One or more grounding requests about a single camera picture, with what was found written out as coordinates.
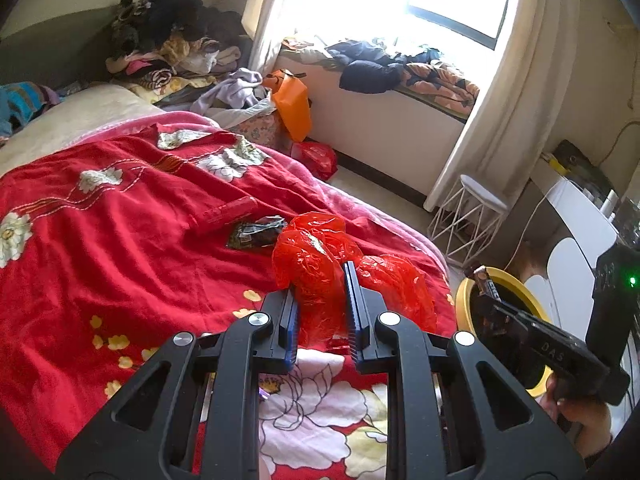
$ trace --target window frame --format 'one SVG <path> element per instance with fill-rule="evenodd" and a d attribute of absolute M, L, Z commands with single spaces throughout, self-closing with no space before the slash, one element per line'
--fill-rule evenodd
<path fill-rule="evenodd" d="M 427 22 L 436 23 L 437 25 L 441 25 L 442 27 L 448 28 L 453 32 L 456 32 L 470 40 L 475 41 L 476 43 L 480 43 L 491 50 L 495 50 L 495 46 L 498 43 L 498 38 L 500 37 L 500 33 L 502 31 L 502 26 L 504 25 L 504 20 L 507 17 L 507 8 L 509 6 L 509 0 L 506 0 L 504 3 L 504 9 L 502 10 L 502 17 L 500 19 L 500 25 L 498 26 L 498 33 L 495 38 L 485 34 L 484 32 L 480 32 L 479 30 L 475 30 L 473 27 L 469 27 L 464 23 L 457 22 L 447 16 L 443 16 L 438 14 L 437 12 L 433 12 L 432 10 L 423 9 L 421 7 L 412 6 L 409 2 L 411 0 L 407 0 L 405 12 L 416 18 L 420 18 Z"/>

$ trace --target white curtain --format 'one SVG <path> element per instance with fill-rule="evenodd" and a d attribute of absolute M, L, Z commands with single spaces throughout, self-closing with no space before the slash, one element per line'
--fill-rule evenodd
<path fill-rule="evenodd" d="M 510 0 L 491 84 L 424 203 L 442 203 L 461 173 L 513 205 L 562 104 L 575 60 L 580 0 Z"/>
<path fill-rule="evenodd" d="M 249 70 L 265 75 L 273 69 L 282 40 L 291 32 L 286 10 L 285 0 L 247 0 L 242 25 L 254 40 Z"/>

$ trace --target metal bolt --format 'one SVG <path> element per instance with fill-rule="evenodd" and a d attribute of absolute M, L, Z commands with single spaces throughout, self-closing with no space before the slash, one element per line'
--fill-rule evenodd
<path fill-rule="evenodd" d="M 193 341 L 193 335 L 189 332 L 180 332 L 174 335 L 174 344 L 177 346 L 187 346 Z"/>
<path fill-rule="evenodd" d="M 269 322 L 269 315 L 263 312 L 256 312 L 249 316 L 249 324 L 253 326 L 266 325 Z"/>
<path fill-rule="evenodd" d="M 380 314 L 380 322 L 387 326 L 397 325 L 400 323 L 400 316 L 395 312 L 383 312 Z"/>
<path fill-rule="evenodd" d="M 455 337 L 458 344 L 462 346 L 471 346 L 476 342 L 476 338 L 471 332 L 458 332 Z"/>

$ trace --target white stool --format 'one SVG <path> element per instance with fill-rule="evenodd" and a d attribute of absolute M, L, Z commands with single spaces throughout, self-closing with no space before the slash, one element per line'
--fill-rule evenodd
<path fill-rule="evenodd" d="M 449 263 L 464 267 L 494 240 L 508 212 L 509 207 L 503 197 L 487 189 L 475 178 L 463 174 L 451 187 L 444 204 L 429 225 L 429 235 L 434 242 L 449 233 L 444 257 Z M 463 234 L 469 224 L 475 224 L 470 239 Z M 452 248 L 454 236 L 461 245 Z"/>

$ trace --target bed headboard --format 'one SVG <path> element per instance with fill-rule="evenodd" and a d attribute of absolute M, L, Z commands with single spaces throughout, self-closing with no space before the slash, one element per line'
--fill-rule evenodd
<path fill-rule="evenodd" d="M 0 84 L 35 81 L 57 89 L 108 81 L 110 23 L 116 7 L 81 10 L 36 23 L 0 41 Z"/>

